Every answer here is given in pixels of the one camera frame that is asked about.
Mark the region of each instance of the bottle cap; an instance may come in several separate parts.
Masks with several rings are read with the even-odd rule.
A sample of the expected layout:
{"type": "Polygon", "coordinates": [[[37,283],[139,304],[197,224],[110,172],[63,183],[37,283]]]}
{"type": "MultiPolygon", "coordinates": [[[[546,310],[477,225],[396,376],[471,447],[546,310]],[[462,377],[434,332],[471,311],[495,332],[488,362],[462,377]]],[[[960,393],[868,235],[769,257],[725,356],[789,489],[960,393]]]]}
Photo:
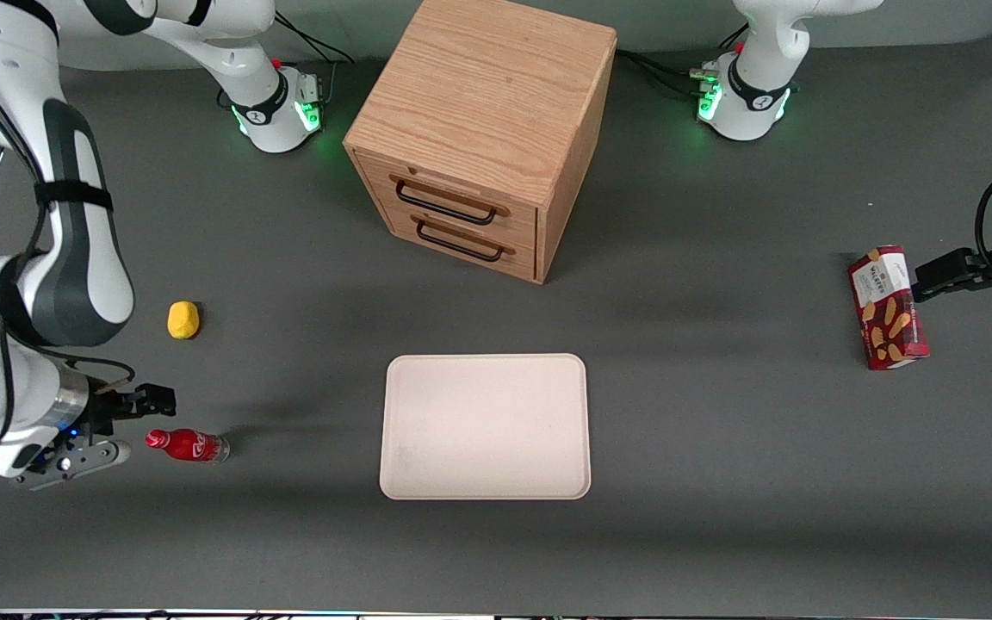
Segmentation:
{"type": "Polygon", "coordinates": [[[149,431],[145,437],[145,443],[149,448],[165,448],[171,442],[171,434],[168,431],[149,431]]]}

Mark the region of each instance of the gray table surface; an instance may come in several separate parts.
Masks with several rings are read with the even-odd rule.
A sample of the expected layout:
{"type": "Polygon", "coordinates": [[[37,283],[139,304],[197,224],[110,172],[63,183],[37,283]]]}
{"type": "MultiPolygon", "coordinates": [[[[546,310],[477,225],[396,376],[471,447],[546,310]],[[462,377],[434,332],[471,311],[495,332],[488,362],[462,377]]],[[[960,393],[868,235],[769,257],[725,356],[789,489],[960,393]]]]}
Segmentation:
{"type": "MultiPolygon", "coordinates": [[[[813,51],[744,145],[619,60],[544,287],[389,235],[341,146],[379,68],[339,68],[323,134],[278,157],[204,71],[67,79],[137,290],[100,352],[236,456],[173,462],[146,419],[123,467],[0,481],[0,607],[992,617],[992,295],[929,302],[933,358],[872,373],[846,283],[878,244],[971,243],[992,40],[813,51]],[[165,333],[178,299],[206,309],[196,341],[165,333]],[[583,357],[585,499],[382,497],[389,361],[481,352],[583,357]]],[[[0,254],[31,214],[9,160],[0,254]]]]}

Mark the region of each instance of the yellow ball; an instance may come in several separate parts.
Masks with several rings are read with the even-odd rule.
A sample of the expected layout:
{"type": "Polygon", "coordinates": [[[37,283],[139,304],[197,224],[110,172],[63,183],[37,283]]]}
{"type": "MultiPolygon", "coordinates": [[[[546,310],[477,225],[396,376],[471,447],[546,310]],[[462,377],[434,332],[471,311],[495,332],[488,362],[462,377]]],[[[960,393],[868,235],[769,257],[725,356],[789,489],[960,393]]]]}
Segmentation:
{"type": "Polygon", "coordinates": [[[166,331],[178,340],[189,340],[202,328],[202,318],[193,301],[176,301],[166,314],[166,331]]]}

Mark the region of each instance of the red cookie box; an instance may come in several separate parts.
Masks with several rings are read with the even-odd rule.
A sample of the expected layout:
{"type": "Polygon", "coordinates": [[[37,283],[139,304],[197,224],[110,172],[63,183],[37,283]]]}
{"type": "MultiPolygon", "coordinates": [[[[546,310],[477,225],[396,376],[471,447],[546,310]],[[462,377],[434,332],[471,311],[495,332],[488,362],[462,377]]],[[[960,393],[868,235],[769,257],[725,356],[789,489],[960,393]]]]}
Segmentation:
{"type": "Polygon", "coordinates": [[[847,271],[867,352],[867,368],[890,370],[928,357],[901,246],[867,252],[847,271]]]}

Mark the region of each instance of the green led light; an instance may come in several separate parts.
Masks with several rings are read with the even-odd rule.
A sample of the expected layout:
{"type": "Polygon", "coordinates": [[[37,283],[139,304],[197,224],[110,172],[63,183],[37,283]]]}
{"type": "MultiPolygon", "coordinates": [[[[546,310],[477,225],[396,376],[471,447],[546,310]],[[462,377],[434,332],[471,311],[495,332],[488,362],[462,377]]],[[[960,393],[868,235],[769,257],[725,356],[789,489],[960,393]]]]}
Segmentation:
{"type": "Polygon", "coordinates": [[[319,106],[315,103],[293,102],[293,109],[304,123],[307,131],[319,129],[319,106]]]}
{"type": "Polygon", "coordinates": [[[244,119],[239,117],[236,106],[232,106],[232,116],[235,116],[236,122],[239,123],[239,132],[247,136],[247,127],[244,127],[244,119]]]}
{"type": "Polygon", "coordinates": [[[719,85],[714,85],[714,89],[710,93],[704,95],[704,99],[709,99],[709,101],[704,101],[699,106],[699,116],[704,119],[704,121],[709,121],[714,118],[714,111],[717,110],[717,103],[722,100],[722,87],[719,85]]]}
{"type": "Polygon", "coordinates": [[[779,121],[780,118],[783,118],[783,111],[787,107],[787,99],[789,97],[791,97],[791,88],[787,88],[786,93],[783,94],[783,101],[779,102],[779,111],[775,113],[776,121],[779,121]]]}

